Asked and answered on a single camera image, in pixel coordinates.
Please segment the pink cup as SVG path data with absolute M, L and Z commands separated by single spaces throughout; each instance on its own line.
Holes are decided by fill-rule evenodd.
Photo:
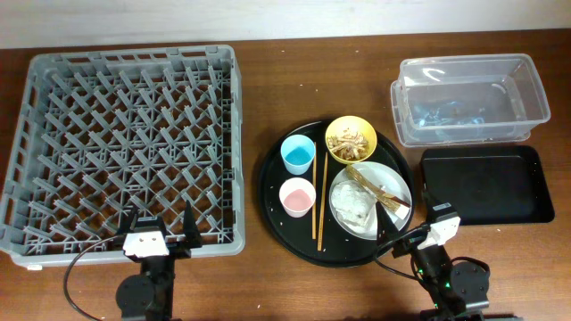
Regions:
M 290 217 L 301 218 L 312 208 L 313 193 L 310 181 L 293 177 L 280 186 L 278 198 Z

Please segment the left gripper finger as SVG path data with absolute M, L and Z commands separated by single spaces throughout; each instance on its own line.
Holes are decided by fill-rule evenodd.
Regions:
M 186 201 L 183 219 L 183 233 L 185 235 L 186 247 L 188 249 L 201 248 L 203 246 L 202 237 L 195 223 L 190 201 Z
M 118 235 L 124 235 L 131 231 L 131 227 L 133 225 L 133 221 L 136 219 L 138 214 L 138 208 L 133 207 L 128 215 L 126 215 L 120 222 L 119 229 L 117 231 Z

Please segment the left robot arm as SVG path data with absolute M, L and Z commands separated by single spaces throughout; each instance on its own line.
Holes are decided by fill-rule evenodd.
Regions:
M 120 223 L 123 254 L 140 265 L 137 275 L 119 285 L 115 300 L 123 320 L 172 319 L 175 261 L 189 259 L 203 246 L 190 202 L 183 212 L 184 239 L 169 243 L 163 218 L 140 217 L 134 208 Z

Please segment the white plate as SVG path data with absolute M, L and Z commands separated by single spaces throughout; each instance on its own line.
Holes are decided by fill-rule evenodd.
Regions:
M 395 170 L 389 168 L 384 164 L 372 161 L 356 163 L 353 165 L 353 167 L 356 168 L 373 185 L 380 187 L 383 191 L 397 196 L 398 198 L 408 203 L 410 206 L 412 205 L 412 195 L 410 189 L 405 183 L 404 179 Z M 357 236 L 361 239 L 375 241 L 377 239 L 376 203 L 378 201 L 372 193 L 370 194 L 376 199 L 376 203 L 369 213 L 369 222 L 365 228 L 346 225 L 339 217 L 337 217 L 337 213 L 331 204 L 331 195 L 334 186 L 340 182 L 347 180 L 355 181 L 347 176 L 345 169 L 342 169 L 341 172 L 338 173 L 333 180 L 332 188 L 329 192 L 329 206 L 334 219 L 349 234 Z

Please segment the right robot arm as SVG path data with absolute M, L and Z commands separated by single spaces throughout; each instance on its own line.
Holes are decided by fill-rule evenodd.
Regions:
M 398 276 L 411 279 L 428 292 L 434 307 L 420 313 L 422 320 L 483 320 L 489 307 L 487 292 L 490 268 L 478 259 L 451 258 L 444 245 L 456 235 L 460 216 L 448 202 L 424 193 L 427 217 L 421 225 L 400 232 L 381 203 L 377 212 L 377 249 L 374 261 Z M 408 255 L 412 273 L 406 274 L 383 264 L 379 256 L 391 252 L 394 258 Z

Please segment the gold snack wrapper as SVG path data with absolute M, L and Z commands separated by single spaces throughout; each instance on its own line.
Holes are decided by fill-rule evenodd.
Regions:
M 372 193 L 375 198 L 395 216 L 400 219 L 405 219 L 407 217 L 410 212 L 410 205 L 404 200 L 373 185 L 356 168 L 354 168 L 353 165 L 347 165 L 345 171 L 349 178 L 355 180 L 365 190 Z

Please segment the food scraps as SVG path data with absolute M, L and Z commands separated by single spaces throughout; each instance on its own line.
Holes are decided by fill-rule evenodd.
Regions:
M 329 136 L 327 147 L 345 161 L 360 161 L 368 154 L 368 140 L 359 131 L 345 129 L 341 135 Z

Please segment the wooden chopstick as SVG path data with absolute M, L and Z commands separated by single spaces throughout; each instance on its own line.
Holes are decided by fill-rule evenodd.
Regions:
M 325 221 L 325 201 L 327 193 L 327 168 L 328 168 L 328 152 L 325 153 L 324 165 L 323 165 L 323 177 L 321 186 L 321 198 L 319 205 L 319 229 L 318 229 L 318 245 L 317 250 L 322 251 L 323 244 L 323 230 Z
M 312 159 L 312 187 L 313 187 L 313 204 L 311 208 L 311 238 L 312 240 L 317 239 L 317 210 L 316 210 L 316 201 L 317 201 L 317 188 L 316 188 L 316 180 L 317 180 L 317 144 L 313 142 L 313 159 Z

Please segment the light blue cup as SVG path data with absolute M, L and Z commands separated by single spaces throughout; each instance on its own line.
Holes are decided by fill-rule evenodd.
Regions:
M 286 170 L 293 175 L 300 176 L 309 169 L 314 161 L 316 147 L 309 137 L 292 135 L 281 144 L 280 155 Z

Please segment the white napkin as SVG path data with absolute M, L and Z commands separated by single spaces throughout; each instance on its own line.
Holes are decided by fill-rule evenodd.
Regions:
M 337 217 L 349 226 L 365 228 L 375 203 L 376 199 L 352 180 L 336 184 L 331 195 Z

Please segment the yellow bowl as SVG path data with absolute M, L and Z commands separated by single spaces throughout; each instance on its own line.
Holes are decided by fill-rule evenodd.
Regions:
M 373 155 L 377 148 L 377 132 L 361 117 L 342 116 L 327 125 L 325 144 L 336 161 L 354 164 Z

